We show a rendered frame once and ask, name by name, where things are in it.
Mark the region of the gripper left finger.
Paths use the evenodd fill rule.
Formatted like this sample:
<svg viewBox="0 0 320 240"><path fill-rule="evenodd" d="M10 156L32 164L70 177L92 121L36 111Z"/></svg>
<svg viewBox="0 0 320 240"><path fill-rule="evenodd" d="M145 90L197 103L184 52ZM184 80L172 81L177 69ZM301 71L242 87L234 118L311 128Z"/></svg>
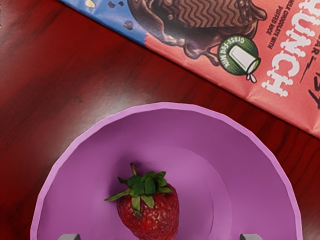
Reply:
<svg viewBox="0 0 320 240"><path fill-rule="evenodd" d="M64 233L59 237L59 240L81 240L78 233Z"/></svg>

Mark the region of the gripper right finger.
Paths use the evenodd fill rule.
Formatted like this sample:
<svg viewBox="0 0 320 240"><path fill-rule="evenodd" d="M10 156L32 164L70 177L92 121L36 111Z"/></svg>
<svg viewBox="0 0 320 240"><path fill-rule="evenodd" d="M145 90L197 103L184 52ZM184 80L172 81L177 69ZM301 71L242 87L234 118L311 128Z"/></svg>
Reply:
<svg viewBox="0 0 320 240"><path fill-rule="evenodd" d="M261 240L261 237L255 233L242 233L239 236L239 240Z"/></svg>

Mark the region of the purple bowl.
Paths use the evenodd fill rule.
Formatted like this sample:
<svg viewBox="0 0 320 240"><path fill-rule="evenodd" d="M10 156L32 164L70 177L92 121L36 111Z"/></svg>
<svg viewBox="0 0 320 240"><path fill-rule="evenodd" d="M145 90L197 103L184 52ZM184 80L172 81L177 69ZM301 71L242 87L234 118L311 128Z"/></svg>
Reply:
<svg viewBox="0 0 320 240"><path fill-rule="evenodd" d="M191 104L130 107L77 137L37 198L30 240L138 240L109 196L118 178L165 171L180 205L176 240L303 240L293 187L273 153L249 130Z"/></svg>

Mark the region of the red strawberry with green leaves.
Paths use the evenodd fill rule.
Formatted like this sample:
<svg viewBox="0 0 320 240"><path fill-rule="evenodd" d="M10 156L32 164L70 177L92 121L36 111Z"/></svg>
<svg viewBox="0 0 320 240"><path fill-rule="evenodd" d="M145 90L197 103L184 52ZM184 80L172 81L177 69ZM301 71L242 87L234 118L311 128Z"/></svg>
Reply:
<svg viewBox="0 0 320 240"><path fill-rule="evenodd" d="M176 189L165 179L166 172L149 171L139 175L133 163L133 176L118 178L127 189L105 199L117 202L117 213L139 240L174 240L178 234L180 203Z"/></svg>

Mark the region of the red and blue chocolate bar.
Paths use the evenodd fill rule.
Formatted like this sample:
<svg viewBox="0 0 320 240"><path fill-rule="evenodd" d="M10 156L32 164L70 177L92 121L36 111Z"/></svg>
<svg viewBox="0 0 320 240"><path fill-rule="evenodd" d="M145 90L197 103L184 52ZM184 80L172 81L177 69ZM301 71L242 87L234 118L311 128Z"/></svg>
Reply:
<svg viewBox="0 0 320 240"><path fill-rule="evenodd" d="M320 0L60 0L320 139Z"/></svg>

